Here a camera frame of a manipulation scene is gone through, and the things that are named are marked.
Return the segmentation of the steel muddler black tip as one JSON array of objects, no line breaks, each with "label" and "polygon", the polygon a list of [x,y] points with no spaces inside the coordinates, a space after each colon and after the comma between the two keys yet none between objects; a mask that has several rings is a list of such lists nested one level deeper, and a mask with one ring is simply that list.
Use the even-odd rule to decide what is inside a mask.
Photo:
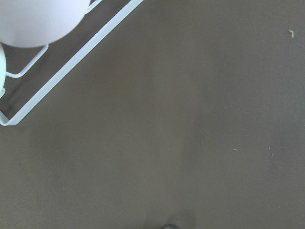
[{"label": "steel muddler black tip", "polygon": [[166,224],[162,227],[162,229],[180,229],[180,228],[174,224]]}]

